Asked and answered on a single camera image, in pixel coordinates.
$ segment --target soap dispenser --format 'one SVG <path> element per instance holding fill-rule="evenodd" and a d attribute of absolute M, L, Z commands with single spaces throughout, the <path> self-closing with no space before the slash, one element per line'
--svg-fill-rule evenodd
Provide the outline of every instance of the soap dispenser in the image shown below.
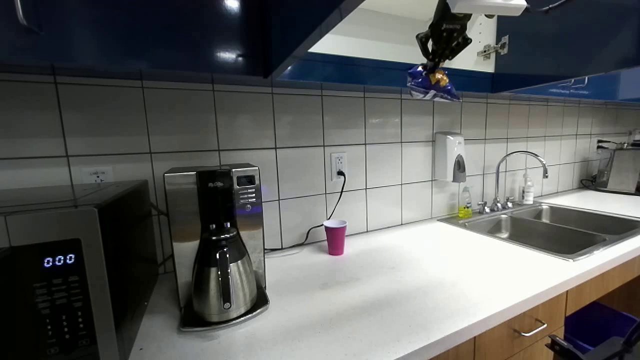
<path fill-rule="evenodd" d="M 462 134 L 439 131 L 435 133 L 435 138 L 435 179 L 454 183 L 467 181 L 465 139 Z"/>

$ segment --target yellow-green dish soap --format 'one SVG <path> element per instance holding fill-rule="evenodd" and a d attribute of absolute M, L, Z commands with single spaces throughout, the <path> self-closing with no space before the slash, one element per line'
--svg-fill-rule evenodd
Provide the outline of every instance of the yellow-green dish soap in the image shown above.
<path fill-rule="evenodd" d="M 459 218 L 470 218 L 473 214 L 471 202 L 471 192 L 469 191 L 469 187 L 465 186 L 462 188 L 462 194 L 460 194 L 460 206 L 458 206 L 458 217 Z"/>

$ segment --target stainless steel sink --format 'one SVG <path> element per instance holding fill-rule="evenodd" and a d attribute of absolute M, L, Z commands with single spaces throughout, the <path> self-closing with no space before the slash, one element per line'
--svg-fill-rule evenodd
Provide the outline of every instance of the stainless steel sink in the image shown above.
<path fill-rule="evenodd" d="M 542 203 L 440 221 L 568 261 L 640 234 L 637 218 Z"/>

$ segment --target coffee maker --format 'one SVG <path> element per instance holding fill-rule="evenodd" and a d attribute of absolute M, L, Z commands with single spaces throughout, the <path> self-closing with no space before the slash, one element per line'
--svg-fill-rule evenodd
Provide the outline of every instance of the coffee maker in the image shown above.
<path fill-rule="evenodd" d="M 220 329 L 269 306 L 258 167 L 171 168 L 164 174 L 185 331 Z"/>

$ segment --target blue trash bin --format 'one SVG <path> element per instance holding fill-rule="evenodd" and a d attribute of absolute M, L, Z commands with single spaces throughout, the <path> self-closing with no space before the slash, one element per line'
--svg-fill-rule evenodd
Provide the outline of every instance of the blue trash bin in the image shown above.
<path fill-rule="evenodd" d="M 586 354 L 613 336 L 624 338 L 637 322 L 629 314 L 592 302 L 566 317 L 564 339 Z"/>

